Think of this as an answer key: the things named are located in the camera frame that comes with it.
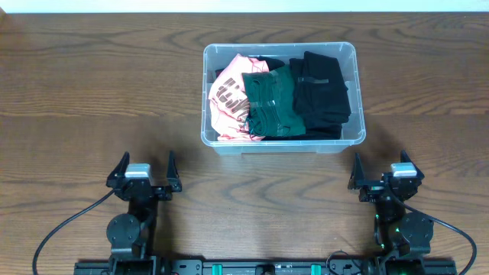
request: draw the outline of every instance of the white wall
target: white wall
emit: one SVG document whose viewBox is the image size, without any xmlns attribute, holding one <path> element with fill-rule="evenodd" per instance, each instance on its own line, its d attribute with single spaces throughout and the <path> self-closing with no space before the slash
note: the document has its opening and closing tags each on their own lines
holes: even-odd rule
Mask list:
<svg viewBox="0 0 489 275">
<path fill-rule="evenodd" d="M 0 7 L 7 13 L 489 11 L 489 0 L 0 0 Z"/>
</svg>

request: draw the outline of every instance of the wooden table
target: wooden table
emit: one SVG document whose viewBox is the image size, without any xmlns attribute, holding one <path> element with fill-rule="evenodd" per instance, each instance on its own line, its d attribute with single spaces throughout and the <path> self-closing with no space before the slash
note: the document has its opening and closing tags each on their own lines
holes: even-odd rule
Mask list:
<svg viewBox="0 0 489 275">
<path fill-rule="evenodd" d="M 350 41 L 367 139 L 342 154 L 220 157 L 200 140 L 202 51 L 211 43 Z M 374 207 L 346 189 L 354 152 L 375 179 L 405 148 L 426 174 L 408 203 L 477 242 L 489 273 L 487 14 L 9 15 L 0 27 L 0 273 L 29 274 L 56 225 L 109 190 L 125 150 L 161 180 L 169 150 L 184 192 L 160 210 L 162 255 L 324 257 L 374 251 Z M 59 231 L 42 274 L 106 259 L 116 197 Z M 432 256 L 471 248 L 435 226 Z"/>
</svg>

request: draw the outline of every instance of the cable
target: cable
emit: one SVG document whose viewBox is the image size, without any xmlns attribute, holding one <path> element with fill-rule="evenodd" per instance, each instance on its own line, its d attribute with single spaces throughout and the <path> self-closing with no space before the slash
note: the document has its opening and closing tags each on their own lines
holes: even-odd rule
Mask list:
<svg viewBox="0 0 489 275">
<path fill-rule="evenodd" d="M 332 256 L 334 256 L 334 255 L 336 255 L 338 253 L 343 253 L 343 254 L 345 254 L 347 256 L 350 256 L 350 254 L 348 254 L 348 253 L 346 253 L 344 251 L 335 251 L 335 252 L 333 252 L 333 253 L 331 253 L 329 255 L 328 259 L 326 259 L 326 267 L 328 267 L 330 273 L 333 273 L 335 275 L 338 275 L 338 274 L 335 271 L 331 270 L 331 267 L 329 267 L 329 259 L 331 259 Z M 353 275 L 361 274 L 361 267 L 357 263 L 355 263 L 355 261 L 353 259 L 349 259 L 349 260 L 360 270 L 359 273 L 356 273 L 356 274 L 353 274 Z"/>
<path fill-rule="evenodd" d="M 401 200 L 399 198 L 397 198 L 397 196 L 394 194 L 393 190 L 392 190 L 392 186 L 389 185 L 389 189 L 390 189 L 390 192 L 391 192 L 391 195 L 394 199 L 394 201 L 398 204 L 398 205 L 401 205 L 402 207 L 404 207 L 405 209 L 408 209 L 409 211 L 411 212 L 415 212 L 415 213 L 419 213 L 421 215 L 424 215 L 426 216 L 428 219 L 432 220 L 433 222 L 436 222 L 438 223 L 439 225 L 443 225 L 445 226 L 446 228 L 449 228 L 457 233 L 459 233 L 460 235 L 464 236 L 468 242 L 471 243 L 472 245 L 472 256 L 471 256 L 471 259 L 470 261 L 468 262 L 468 264 L 465 266 L 465 268 L 458 274 L 458 275 L 464 275 L 468 272 L 469 269 L 471 269 L 472 267 L 472 264 L 474 264 L 475 262 L 475 258 L 477 257 L 477 245 L 475 244 L 475 241 L 471 238 L 471 236 L 469 236 L 467 233 L 463 232 L 462 230 L 456 228 L 455 226 L 453 225 L 450 225 L 449 223 L 446 223 L 442 220 L 439 220 L 431 215 L 428 215 L 428 214 L 425 214 L 423 212 L 421 212 L 420 210 L 418 209 L 415 209 L 409 205 L 407 205 L 406 203 L 404 202 L 401 202 Z"/>
<path fill-rule="evenodd" d="M 109 196 L 111 196 L 114 193 L 114 190 L 111 192 L 107 193 L 107 195 L 103 196 L 101 199 L 99 199 L 97 202 L 92 204 L 91 206 L 85 208 L 84 210 L 76 213 L 75 215 L 71 216 L 68 218 L 66 221 L 62 222 L 60 225 L 58 225 L 53 231 L 51 231 L 45 238 L 44 240 L 39 244 L 39 247 L 36 250 L 36 253 L 34 254 L 34 258 L 32 259 L 32 272 L 34 275 L 39 275 L 37 272 L 37 259 L 39 258 L 40 251 L 43 249 L 44 245 L 47 243 L 47 241 L 53 237 L 53 235 L 58 232 L 63 226 L 67 225 L 69 222 L 74 220 L 75 218 L 80 217 L 81 215 L 87 213 L 88 211 L 94 209 L 96 206 L 104 202 Z"/>
</svg>

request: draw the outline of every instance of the white storage bin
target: white storage bin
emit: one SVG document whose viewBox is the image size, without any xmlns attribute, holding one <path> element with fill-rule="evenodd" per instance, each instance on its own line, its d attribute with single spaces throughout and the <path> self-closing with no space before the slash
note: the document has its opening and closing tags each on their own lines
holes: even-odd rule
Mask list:
<svg viewBox="0 0 489 275">
<path fill-rule="evenodd" d="M 218 141 L 219 134 L 211 126 L 211 111 L 208 95 L 216 78 L 215 71 L 229 65 L 236 54 L 246 57 L 271 57 L 289 63 L 290 58 L 303 58 L 310 51 L 335 57 L 348 87 L 351 115 L 343 124 L 339 140 L 316 141 Z M 202 125 L 200 137 L 218 154 L 269 153 L 269 152 L 316 152 L 338 153 L 346 147 L 360 144 L 366 136 L 364 111 L 361 104 L 360 80 L 358 78 L 355 47 L 348 42 L 296 43 L 296 44 L 211 44 L 204 50 L 204 73 L 202 80 Z"/>
</svg>

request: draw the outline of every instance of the pink shirt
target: pink shirt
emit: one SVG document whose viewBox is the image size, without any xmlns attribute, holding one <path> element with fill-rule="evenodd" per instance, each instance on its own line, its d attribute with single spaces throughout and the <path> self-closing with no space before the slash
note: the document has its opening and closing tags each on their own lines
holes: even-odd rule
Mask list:
<svg viewBox="0 0 489 275">
<path fill-rule="evenodd" d="M 250 102 L 241 76 L 242 73 L 263 72 L 268 72 L 265 61 L 238 54 L 212 84 L 209 92 L 211 125 L 221 135 L 219 141 L 260 141 L 264 138 L 249 134 L 246 118 Z"/>
</svg>

